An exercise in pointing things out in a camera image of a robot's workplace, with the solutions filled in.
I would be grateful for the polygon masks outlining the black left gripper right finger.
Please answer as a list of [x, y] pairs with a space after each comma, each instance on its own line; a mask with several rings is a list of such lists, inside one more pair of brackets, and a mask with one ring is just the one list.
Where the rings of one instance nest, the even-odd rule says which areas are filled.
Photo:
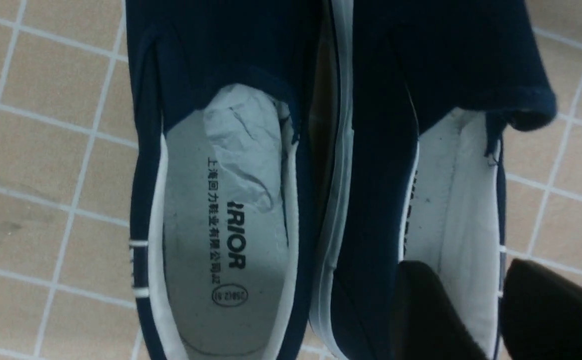
[[513, 360], [582, 360], [582, 287], [532, 260], [513, 260], [501, 334]]

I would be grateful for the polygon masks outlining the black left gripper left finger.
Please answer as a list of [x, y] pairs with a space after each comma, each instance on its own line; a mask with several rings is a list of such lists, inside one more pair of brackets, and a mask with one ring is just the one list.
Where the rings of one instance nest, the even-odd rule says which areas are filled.
[[395, 360], [485, 360], [441, 280], [425, 263], [397, 266], [390, 319]]

